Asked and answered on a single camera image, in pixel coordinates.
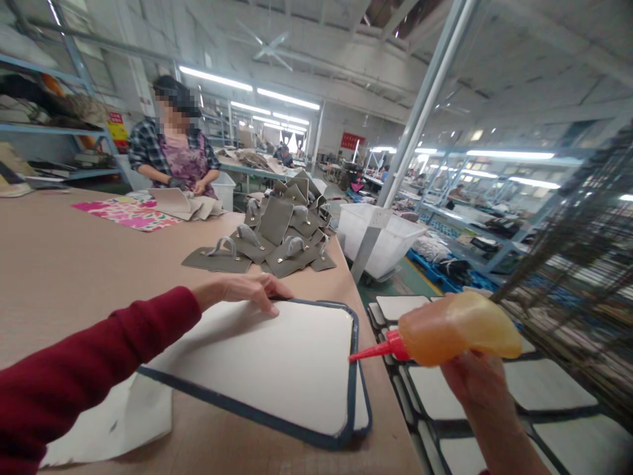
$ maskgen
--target white crate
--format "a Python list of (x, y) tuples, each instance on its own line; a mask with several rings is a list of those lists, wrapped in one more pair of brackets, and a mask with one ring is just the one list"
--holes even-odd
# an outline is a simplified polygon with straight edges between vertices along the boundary
[[(341, 205), (338, 229), (345, 234), (343, 252), (352, 261), (356, 259), (375, 208), (377, 206), (365, 204)], [(365, 272), (376, 279), (384, 276), (396, 266), (409, 251), (417, 236), (424, 231), (424, 226), (392, 214), (386, 228), (380, 232)]]
[(220, 176), (216, 181), (211, 183), (213, 191), (216, 192), (218, 199), (222, 202), (222, 208), (227, 211), (233, 211), (233, 190), (235, 182), (225, 172), (220, 172)]

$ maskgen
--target human hand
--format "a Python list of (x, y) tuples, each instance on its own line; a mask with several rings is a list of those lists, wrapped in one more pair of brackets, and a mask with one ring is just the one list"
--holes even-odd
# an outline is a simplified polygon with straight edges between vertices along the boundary
[(469, 351), (440, 368), (469, 420), (487, 418), (504, 426), (519, 424), (501, 358)]
[(187, 186), (187, 182), (181, 178), (171, 177), (167, 182), (167, 186), (169, 188), (178, 188), (181, 191), (186, 191), (189, 189)]
[(236, 276), (203, 285), (192, 290), (200, 309), (205, 311), (219, 301), (251, 300), (260, 309), (276, 317), (279, 311), (272, 305), (271, 297), (292, 298), (292, 291), (272, 274)]
[(205, 180), (196, 181), (196, 185), (193, 187), (193, 194), (196, 196), (202, 195), (206, 191), (206, 184)]

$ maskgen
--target blue pallet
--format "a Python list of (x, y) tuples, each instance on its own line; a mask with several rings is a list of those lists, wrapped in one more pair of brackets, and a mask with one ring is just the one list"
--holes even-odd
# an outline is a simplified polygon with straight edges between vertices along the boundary
[[(435, 284), (438, 284), (439, 288), (443, 292), (462, 292), (464, 287), (453, 282), (448, 276), (439, 271), (436, 263), (428, 262), (424, 257), (420, 256), (413, 249), (409, 249), (407, 252), (407, 257), (409, 260), (420, 264), (425, 270), (426, 276), (429, 280)], [(449, 258), (454, 258), (453, 254), (448, 255)], [(491, 292), (496, 292), (499, 289), (499, 286), (494, 282), (491, 282), (490, 279), (484, 277), (478, 272), (471, 271), (471, 277), (473, 278), (473, 282), (471, 287), (480, 288), (490, 290)]]

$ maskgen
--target maroon sweater sleeve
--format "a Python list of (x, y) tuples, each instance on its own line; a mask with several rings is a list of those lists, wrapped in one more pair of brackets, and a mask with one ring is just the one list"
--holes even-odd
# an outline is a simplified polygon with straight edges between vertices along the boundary
[(106, 320), (0, 371), (0, 473), (35, 473), (46, 444), (190, 330), (198, 302), (185, 287)]

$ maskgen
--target orange glue bottle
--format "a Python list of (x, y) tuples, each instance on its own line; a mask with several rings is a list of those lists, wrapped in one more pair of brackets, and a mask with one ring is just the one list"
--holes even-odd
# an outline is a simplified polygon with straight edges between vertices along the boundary
[(351, 362), (393, 354), (399, 361), (415, 360), (437, 366), (466, 350), (518, 358), (521, 336), (505, 312), (475, 292), (452, 294), (400, 317), (398, 330), (387, 341), (349, 357)]

